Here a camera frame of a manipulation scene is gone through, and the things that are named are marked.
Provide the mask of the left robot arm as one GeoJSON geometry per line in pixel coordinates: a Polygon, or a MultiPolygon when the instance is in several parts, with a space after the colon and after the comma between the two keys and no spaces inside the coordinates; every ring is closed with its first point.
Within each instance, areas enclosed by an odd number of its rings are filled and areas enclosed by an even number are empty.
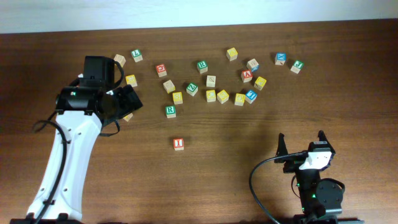
{"type": "Polygon", "coordinates": [[[85,57],[83,73],[57,95],[55,111],[33,126],[55,128],[55,137],[40,189],[25,218],[11,223],[81,223],[82,196],[91,152],[103,128],[142,108],[130,85],[121,86],[126,60],[85,57]]]}

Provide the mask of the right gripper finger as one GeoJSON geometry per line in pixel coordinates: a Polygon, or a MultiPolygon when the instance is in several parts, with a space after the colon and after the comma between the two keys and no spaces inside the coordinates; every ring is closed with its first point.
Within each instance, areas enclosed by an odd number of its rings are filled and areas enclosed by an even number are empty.
{"type": "Polygon", "coordinates": [[[327,140],[327,137],[326,137],[326,135],[325,135],[323,130],[319,130],[319,132],[318,132],[318,141],[321,144],[328,144],[329,143],[329,141],[327,140]]]}
{"type": "Polygon", "coordinates": [[[285,135],[282,133],[279,133],[278,135],[278,146],[277,146],[277,151],[276,151],[276,156],[280,157],[280,156],[286,156],[288,154],[288,150],[285,144],[285,140],[284,140],[285,135]]]}

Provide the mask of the yellow C block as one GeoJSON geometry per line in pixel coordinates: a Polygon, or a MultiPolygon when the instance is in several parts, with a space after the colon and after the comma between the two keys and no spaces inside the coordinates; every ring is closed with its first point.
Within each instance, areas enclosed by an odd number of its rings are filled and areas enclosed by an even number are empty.
{"type": "Polygon", "coordinates": [[[208,103],[216,101],[216,92],[215,92],[215,90],[207,90],[206,91],[206,101],[208,103]]]}

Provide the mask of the red I block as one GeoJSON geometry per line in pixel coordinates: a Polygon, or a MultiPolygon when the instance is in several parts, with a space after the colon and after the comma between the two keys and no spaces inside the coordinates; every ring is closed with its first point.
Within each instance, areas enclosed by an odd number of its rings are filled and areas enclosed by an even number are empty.
{"type": "Polygon", "coordinates": [[[174,139],[173,146],[176,151],[184,150],[184,140],[182,138],[174,139]]]}

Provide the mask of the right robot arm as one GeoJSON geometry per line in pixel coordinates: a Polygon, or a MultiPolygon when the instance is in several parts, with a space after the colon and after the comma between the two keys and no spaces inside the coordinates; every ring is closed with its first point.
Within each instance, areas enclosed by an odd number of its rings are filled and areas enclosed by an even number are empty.
{"type": "Polygon", "coordinates": [[[357,218],[338,219],[342,214],[345,185],[335,179],[320,177],[329,168],[336,154],[325,133],[318,132],[318,140],[309,144],[306,151],[289,154],[284,134],[279,134],[276,156],[283,163],[285,174],[293,173],[297,181],[302,214],[294,216],[294,223],[364,223],[357,218]]]}

